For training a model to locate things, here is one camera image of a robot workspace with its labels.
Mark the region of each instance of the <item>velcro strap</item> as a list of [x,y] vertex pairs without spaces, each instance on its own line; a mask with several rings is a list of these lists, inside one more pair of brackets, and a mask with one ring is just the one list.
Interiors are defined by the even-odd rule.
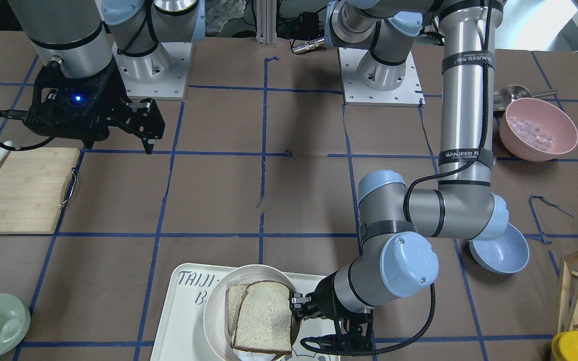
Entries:
[[461,148],[443,151],[439,154],[439,165],[457,162],[481,162],[492,169],[496,157],[491,150],[477,148]]
[[360,240],[364,242],[369,238],[388,235],[389,233],[401,233],[405,231],[416,232],[416,226],[404,220],[381,220],[372,224],[361,224]]
[[493,53],[489,51],[464,51],[463,53],[457,53],[454,55],[449,55],[443,59],[443,70],[442,73],[449,68],[454,68],[454,66],[461,65],[483,65],[486,64],[492,69],[496,66],[496,60]]

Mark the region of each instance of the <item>blue joint cap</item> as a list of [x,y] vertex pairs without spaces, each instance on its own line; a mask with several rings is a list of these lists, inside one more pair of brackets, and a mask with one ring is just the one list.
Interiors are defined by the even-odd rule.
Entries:
[[389,169],[376,170],[363,176],[363,179],[358,183],[358,203],[361,203],[363,198],[371,192],[391,183],[402,183],[404,185],[405,181],[400,174]]
[[204,0],[199,0],[198,2],[198,18],[195,22],[195,29],[193,30],[193,35],[191,36],[191,43],[197,43],[198,41],[203,41],[206,34],[206,10],[204,7]]
[[335,48],[331,42],[331,13],[333,12],[333,7],[336,6],[337,2],[330,2],[327,4],[327,16],[325,18],[325,45],[328,48]]
[[104,14],[104,22],[110,27],[120,25],[124,21],[133,18],[144,6],[144,0],[103,0],[101,13]]
[[413,12],[399,12],[387,19],[387,22],[402,34],[415,37],[422,29],[422,14]]
[[410,297],[436,281],[439,259],[431,244],[416,232],[390,238],[380,253],[380,276],[397,297]]
[[505,199],[500,195],[491,194],[494,198],[494,211],[486,227],[471,241],[491,241],[499,238],[507,228],[507,222],[510,220],[510,213],[507,211]]
[[369,9],[374,5],[378,4],[380,0],[347,0],[352,7],[357,7],[358,9]]

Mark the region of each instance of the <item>table surface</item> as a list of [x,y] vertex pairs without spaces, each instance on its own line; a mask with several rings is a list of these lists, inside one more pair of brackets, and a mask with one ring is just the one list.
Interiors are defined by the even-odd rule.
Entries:
[[[25,341],[0,359],[147,361],[170,274],[182,263],[328,275],[356,258],[360,178],[389,168],[410,183],[435,171],[443,49],[413,55],[424,107],[345,107],[335,50],[294,56],[283,40],[276,48],[251,39],[197,44],[186,101],[158,102],[167,130],[153,155],[114,128],[81,151],[80,184],[54,235],[0,235],[0,293],[33,313]],[[496,88],[559,89],[547,100],[578,127],[578,55],[496,55]],[[0,109],[27,109],[40,67],[23,33],[0,32]],[[18,121],[1,137],[37,140]],[[493,192],[529,239],[530,262],[518,274],[492,274],[463,240],[431,239],[441,264],[434,322],[420,342],[376,359],[547,359],[557,263],[578,249],[578,147],[526,162],[507,153],[495,127],[494,151]],[[539,201],[533,217],[534,194],[574,217]],[[428,298],[378,308],[377,347],[418,331]]]

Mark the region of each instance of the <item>pink bowl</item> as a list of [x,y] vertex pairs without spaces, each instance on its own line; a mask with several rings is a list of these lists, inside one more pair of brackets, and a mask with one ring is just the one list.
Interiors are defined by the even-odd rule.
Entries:
[[[512,117],[527,119],[541,128],[541,132],[552,135],[552,146],[543,151],[527,144],[510,128]],[[554,159],[573,150],[578,143],[578,131],[568,115],[547,101],[536,98],[512,101],[505,109],[499,133],[503,144],[512,154],[533,162]]]

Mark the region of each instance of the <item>metal ladle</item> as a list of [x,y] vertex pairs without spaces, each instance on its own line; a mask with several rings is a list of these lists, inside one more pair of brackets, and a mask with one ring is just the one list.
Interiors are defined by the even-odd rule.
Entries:
[[542,98],[543,96],[550,96],[556,95],[559,91],[557,89],[552,89],[549,91],[539,91],[539,92],[530,92],[525,87],[521,87],[521,85],[507,85],[498,89],[494,93],[494,107],[493,110],[502,111],[507,108],[512,101],[521,99],[521,98]]

